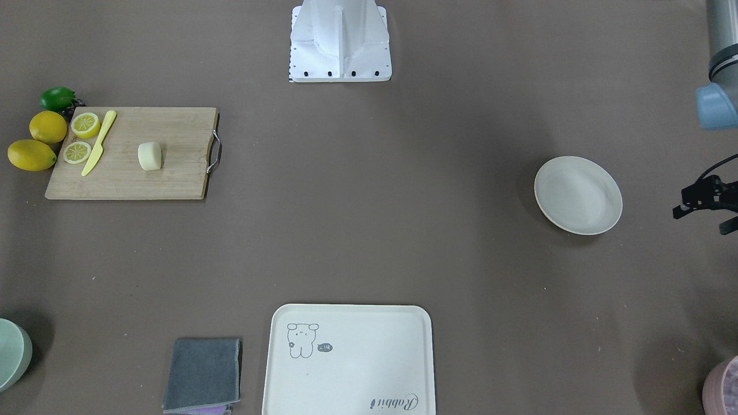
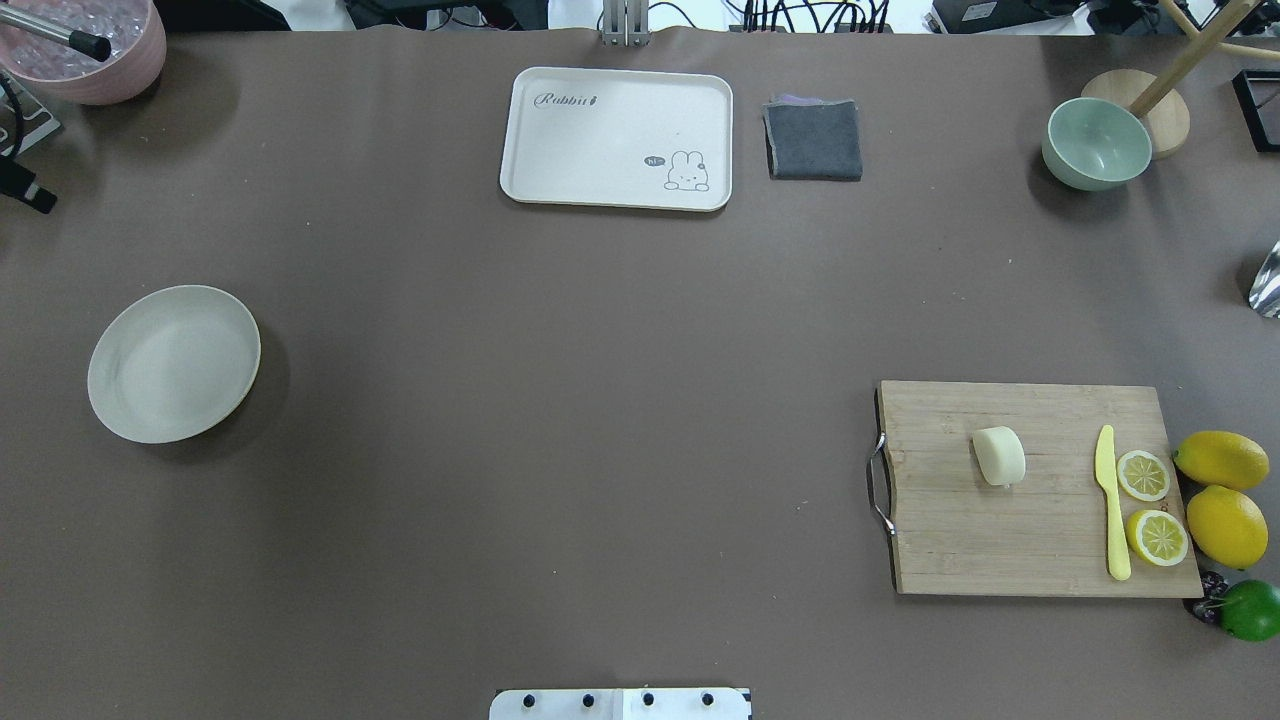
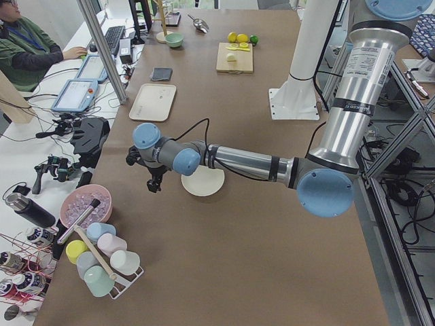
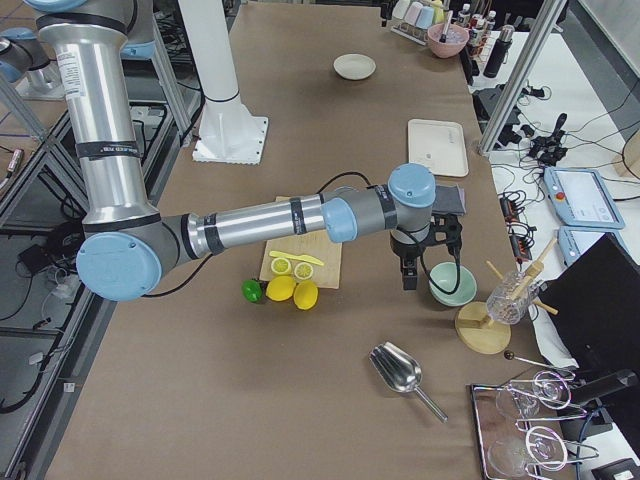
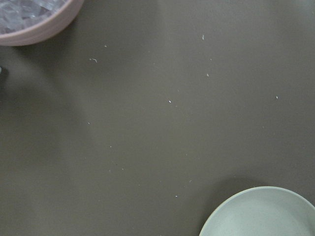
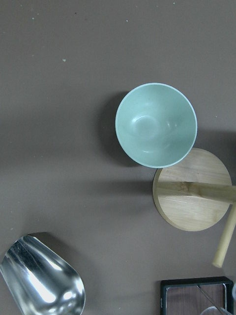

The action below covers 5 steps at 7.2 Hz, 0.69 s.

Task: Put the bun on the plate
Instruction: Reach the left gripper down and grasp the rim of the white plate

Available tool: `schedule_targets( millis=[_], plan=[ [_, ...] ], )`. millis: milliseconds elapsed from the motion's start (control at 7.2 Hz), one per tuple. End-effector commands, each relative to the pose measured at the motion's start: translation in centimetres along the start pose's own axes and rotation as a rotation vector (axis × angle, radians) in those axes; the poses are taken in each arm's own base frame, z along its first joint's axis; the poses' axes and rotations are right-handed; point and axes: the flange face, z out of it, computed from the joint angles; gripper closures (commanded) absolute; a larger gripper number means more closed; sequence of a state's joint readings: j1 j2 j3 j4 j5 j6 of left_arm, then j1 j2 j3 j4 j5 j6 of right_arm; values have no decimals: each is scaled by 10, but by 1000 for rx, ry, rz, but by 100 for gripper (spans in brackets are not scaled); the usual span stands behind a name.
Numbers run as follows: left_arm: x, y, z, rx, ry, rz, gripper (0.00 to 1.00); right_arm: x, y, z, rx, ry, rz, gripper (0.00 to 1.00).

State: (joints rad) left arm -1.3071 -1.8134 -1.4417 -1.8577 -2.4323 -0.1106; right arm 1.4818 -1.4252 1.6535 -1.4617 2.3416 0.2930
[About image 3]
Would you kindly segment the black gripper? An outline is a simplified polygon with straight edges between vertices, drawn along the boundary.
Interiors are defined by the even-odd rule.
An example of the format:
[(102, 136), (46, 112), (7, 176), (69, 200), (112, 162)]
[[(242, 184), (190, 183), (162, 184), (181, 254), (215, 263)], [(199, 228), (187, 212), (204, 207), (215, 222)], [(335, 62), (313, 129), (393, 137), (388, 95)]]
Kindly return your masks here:
[(163, 179), (163, 174), (167, 172), (166, 166), (159, 167), (148, 167), (149, 173), (151, 174), (150, 179), (147, 181), (147, 188), (152, 193), (157, 193), (161, 191), (160, 183)]

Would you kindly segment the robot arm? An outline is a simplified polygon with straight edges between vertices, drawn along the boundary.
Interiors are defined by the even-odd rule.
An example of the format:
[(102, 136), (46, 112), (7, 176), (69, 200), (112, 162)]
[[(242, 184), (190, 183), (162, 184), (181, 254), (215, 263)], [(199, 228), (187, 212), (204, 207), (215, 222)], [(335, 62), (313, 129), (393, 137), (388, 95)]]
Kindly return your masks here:
[(301, 205), (319, 217), (335, 217), (353, 202), (356, 153), (397, 51), (411, 40), (418, 17), (429, 1), (358, 1), (353, 11), (347, 59), (326, 128), (318, 147), (303, 158), (280, 158), (212, 145), (178, 143), (164, 137), (155, 124), (133, 131), (126, 162), (151, 173), (147, 187), (160, 190), (163, 174), (173, 170), (190, 176), (200, 166), (226, 168), (250, 179), (280, 182), (295, 189)]

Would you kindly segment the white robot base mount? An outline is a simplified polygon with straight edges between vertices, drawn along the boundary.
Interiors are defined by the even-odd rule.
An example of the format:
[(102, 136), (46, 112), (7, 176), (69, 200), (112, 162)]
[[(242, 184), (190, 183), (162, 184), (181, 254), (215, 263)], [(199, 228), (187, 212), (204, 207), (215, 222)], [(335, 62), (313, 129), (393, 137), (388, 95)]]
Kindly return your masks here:
[(273, 120), (318, 120), (315, 72), (331, 27), (335, 25), (339, 0), (308, 1), (294, 50), (287, 81), (269, 89)]

